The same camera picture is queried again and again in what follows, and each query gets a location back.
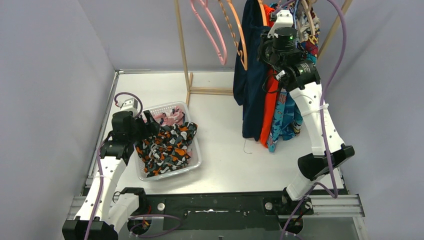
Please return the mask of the pink shark print shorts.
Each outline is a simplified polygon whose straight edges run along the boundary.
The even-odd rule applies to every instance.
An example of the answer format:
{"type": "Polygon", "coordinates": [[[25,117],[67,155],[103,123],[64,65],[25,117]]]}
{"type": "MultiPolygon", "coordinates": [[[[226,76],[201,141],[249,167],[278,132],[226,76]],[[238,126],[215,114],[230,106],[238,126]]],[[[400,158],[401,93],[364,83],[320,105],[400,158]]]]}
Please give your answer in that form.
{"type": "Polygon", "coordinates": [[[154,117],[155,121],[164,126],[172,126],[174,124],[182,125],[186,121],[186,115],[182,108],[176,106],[169,112],[162,112],[154,117]]]}

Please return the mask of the orange wooden hanger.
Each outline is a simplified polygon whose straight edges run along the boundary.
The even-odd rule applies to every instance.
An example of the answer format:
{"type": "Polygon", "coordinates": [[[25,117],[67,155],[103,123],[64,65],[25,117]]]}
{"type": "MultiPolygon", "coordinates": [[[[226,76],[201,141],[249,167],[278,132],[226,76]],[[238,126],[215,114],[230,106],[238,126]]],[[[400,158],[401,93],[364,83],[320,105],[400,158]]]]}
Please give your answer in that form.
{"type": "Polygon", "coordinates": [[[246,40],[244,31],[242,28],[242,23],[240,21],[239,15],[236,8],[233,5],[231,0],[218,0],[218,4],[222,10],[225,21],[228,25],[230,35],[233,39],[234,46],[236,48],[236,54],[239,57],[242,68],[248,70],[248,51],[246,46],[246,40]],[[230,16],[235,20],[235,27],[233,27],[232,22],[230,21],[230,16]]]}
{"type": "Polygon", "coordinates": [[[268,15],[265,11],[263,0],[257,0],[257,3],[259,5],[259,9],[260,9],[260,12],[261,12],[262,24],[263,24],[263,26],[267,27],[268,26],[268,20],[267,20],[268,15]]]}

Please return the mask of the orange camouflage shorts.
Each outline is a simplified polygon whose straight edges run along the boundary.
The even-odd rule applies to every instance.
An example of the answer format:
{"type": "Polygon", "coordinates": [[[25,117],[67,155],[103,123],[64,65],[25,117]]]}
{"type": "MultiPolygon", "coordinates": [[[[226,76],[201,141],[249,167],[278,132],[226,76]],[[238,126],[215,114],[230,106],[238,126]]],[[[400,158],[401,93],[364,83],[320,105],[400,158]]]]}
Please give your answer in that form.
{"type": "Polygon", "coordinates": [[[192,158],[190,145],[194,142],[198,125],[192,121],[161,127],[158,134],[135,145],[144,164],[146,177],[157,177],[186,168],[192,158]]]}

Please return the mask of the navy blue shorts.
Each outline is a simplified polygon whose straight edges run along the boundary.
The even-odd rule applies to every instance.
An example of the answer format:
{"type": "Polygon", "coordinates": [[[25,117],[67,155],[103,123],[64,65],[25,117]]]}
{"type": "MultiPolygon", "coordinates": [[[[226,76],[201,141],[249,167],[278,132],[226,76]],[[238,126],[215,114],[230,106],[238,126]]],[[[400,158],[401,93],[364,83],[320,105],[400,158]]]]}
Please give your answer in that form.
{"type": "Polygon", "coordinates": [[[257,0],[245,2],[241,21],[246,53],[247,69],[242,66],[240,56],[236,56],[233,77],[233,97],[242,106],[242,137],[260,139],[266,92],[263,84],[269,67],[258,61],[258,48],[261,34],[270,28],[263,23],[260,4],[257,0]]]}

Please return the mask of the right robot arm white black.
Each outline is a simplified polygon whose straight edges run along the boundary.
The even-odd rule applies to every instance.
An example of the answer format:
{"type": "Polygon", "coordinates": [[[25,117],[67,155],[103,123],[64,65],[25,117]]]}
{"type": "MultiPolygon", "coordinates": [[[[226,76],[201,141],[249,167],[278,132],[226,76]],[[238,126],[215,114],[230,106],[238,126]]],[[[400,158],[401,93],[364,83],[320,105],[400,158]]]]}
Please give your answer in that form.
{"type": "Polygon", "coordinates": [[[278,88],[293,98],[303,118],[311,142],[311,153],[297,160],[298,174],[284,190],[282,209],[295,213],[301,198],[325,175],[355,155],[336,130],[322,96],[321,78],[315,64],[296,48],[297,30],[276,27],[261,35],[258,60],[276,71],[278,88]]]}

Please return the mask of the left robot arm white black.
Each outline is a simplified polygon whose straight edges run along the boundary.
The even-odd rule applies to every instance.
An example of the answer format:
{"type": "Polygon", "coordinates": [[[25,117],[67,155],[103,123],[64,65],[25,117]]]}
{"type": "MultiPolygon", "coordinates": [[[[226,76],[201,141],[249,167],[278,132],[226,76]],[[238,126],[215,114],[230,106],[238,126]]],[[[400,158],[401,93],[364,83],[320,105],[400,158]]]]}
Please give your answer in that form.
{"type": "Polygon", "coordinates": [[[148,199],[132,188],[112,203],[119,179],[129,164],[135,145],[158,134],[161,126],[149,110],[134,116],[131,111],[113,114],[112,130],[96,152],[98,171],[82,206],[62,226],[66,240],[117,240],[130,215],[143,213],[148,199]]]}

